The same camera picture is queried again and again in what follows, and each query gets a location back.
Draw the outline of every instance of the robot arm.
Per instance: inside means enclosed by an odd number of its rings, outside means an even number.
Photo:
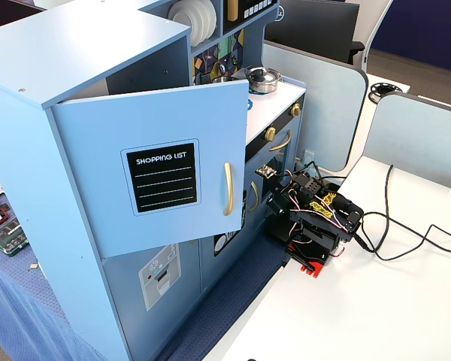
[[[337,193],[335,184],[324,184],[305,171],[286,172],[278,174],[267,165],[256,171],[272,193],[266,231],[287,242],[287,253],[316,278],[339,243],[354,237],[364,212]],[[283,186],[280,180],[287,176],[291,181]]]

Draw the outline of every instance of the stacked plates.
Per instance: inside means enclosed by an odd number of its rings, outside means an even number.
[[[190,26],[190,44],[193,47],[212,36],[217,22],[216,9],[210,0],[176,2],[168,12],[167,18]]]

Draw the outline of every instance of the pot lid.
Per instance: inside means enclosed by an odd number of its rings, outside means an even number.
[[[278,81],[280,75],[273,69],[259,66],[258,68],[252,68],[247,72],[247,79],[263,84],[273,84]]]

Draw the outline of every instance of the computer monitor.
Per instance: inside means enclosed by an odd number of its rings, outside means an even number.
[[[17,0],[0,0],[0,26],[12,23],[13,21],[21,20],[25,17],[30,17],[45,11],[45,9],[38,8],[34,5]]]
[[[280,0],[279,16],[265,27],[265,39],[347,62],[358,13],[358,4]]]

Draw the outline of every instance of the open cabinet door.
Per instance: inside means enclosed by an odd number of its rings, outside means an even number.
[[[52,107],[101,258],[241,228],[248,83]]]

